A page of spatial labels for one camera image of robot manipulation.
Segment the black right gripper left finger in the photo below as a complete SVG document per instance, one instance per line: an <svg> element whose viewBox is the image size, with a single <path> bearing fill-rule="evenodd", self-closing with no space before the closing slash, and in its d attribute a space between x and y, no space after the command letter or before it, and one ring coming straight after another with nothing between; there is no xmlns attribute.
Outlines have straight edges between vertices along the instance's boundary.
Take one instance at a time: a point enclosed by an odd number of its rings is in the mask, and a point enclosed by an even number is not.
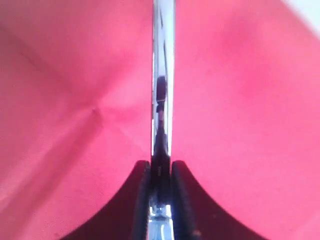
<svg viewBox="0 0 320 240"><path fill-rule="evenodd" d="M139 160L112 199L93 217L62 239L145 240L150 191L150 163Z"/></svg>

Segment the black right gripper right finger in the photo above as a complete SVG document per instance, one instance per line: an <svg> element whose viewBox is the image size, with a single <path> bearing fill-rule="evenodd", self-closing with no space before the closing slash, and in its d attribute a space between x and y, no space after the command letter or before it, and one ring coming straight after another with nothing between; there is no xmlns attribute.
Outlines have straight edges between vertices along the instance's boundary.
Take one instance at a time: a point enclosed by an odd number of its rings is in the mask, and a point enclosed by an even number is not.
<svg viewBox="0 0 320 240"><path fill-rule="evenodd" d="M236 220L198 183L184 161L172 163L171 213L176 240L263 240Z"/></svg>

